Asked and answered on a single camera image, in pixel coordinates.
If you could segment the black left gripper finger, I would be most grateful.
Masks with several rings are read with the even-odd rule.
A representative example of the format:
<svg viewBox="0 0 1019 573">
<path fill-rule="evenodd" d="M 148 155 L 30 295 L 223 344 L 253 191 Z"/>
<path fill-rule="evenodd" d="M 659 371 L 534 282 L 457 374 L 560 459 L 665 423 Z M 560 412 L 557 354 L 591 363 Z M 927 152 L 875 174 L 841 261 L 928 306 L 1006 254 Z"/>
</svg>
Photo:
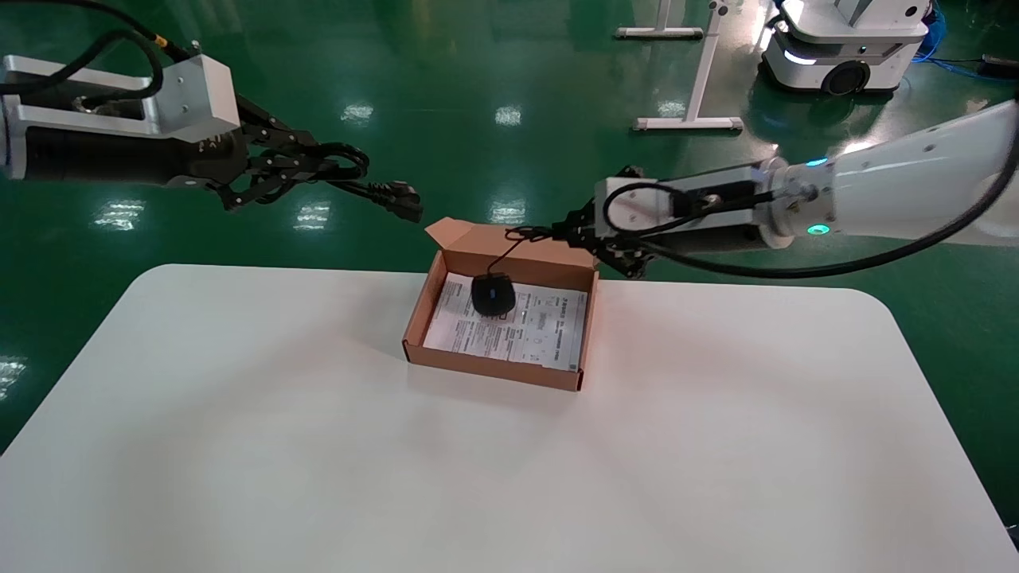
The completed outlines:
<svg viewBox="0 0 1019 573">
<path fill-rule="evenodd" d="M 216 186 L 216 196 L 226 211 L 250 204 L 268 205 L 299 184 L 345 181 L 352 170 L 331 159 L 254 159 L 245 174 L 251 181 L 244 191 L 233 191 L 229 184 Z"/>
<path fill-rule="evenodd" d="M 243 102 L 243 135 L 248 145 L 264 149 L 316 158 L 346 156 L 350 161 L 354 160 L 354 146 L 345 142 L 318 142 L 309 131 L 294 131 L 277 114 L 253 102 Z"/>
</svg>

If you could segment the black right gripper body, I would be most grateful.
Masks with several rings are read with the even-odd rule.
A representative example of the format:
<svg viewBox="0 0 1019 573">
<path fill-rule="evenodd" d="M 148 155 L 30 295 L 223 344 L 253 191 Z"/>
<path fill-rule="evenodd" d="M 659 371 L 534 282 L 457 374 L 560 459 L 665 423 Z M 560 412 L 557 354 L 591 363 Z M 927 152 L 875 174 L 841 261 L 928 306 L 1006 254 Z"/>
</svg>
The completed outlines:
<svg viewBox="0 0 1019 573">
<path fill-rule="evenodd" d="M 625 279 L 644 279 L 650 256 L 637 240 L 618 233 L 602 233 L 591 228 L 589 231 L 590 253 L 597 262 L 616 271 Z"/>
</svg>

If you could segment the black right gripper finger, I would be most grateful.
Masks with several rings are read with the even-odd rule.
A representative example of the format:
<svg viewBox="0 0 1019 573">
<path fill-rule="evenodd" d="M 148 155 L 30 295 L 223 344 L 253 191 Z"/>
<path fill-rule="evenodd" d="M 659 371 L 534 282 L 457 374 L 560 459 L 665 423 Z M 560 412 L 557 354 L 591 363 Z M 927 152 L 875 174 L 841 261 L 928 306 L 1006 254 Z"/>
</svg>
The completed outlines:
<svg viewBox="0 0 1019 573">
<path fill-rule="evenodd" d="M 630 259 L 625 253 L 621 253 L 608 246 L 605 240 L 600 238 L 571 238 L 570 247 L 572 249 L 583 249 L 588 251 L 599 263 L 608 265 L 620 275 L 630 274 Z"/>
<path fill-rule="evenodd" d="M 564 220 L 551 224 L 551 240 L 597 240 L 596 205 L 586 203 L 565 215 Z"/>
</svg>

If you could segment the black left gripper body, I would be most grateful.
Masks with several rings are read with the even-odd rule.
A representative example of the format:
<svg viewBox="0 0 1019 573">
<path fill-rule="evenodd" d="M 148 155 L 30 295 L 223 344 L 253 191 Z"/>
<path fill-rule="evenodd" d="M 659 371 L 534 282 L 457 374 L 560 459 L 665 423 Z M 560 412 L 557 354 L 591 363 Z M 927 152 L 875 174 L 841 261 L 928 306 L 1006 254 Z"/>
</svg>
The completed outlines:
<svg viewBox="0 0 1019 573">
<path fill-rule="evenodd" d="M 250 101 L 236 96 L 242 127 L 214 135 L 200 142 L 176 144 L 176 174 L 172 188 L 199 189 L 218 192 L 228 188 L 248 168 L 248 139 L 244 127 L 251 121 Z"/>
</svg>

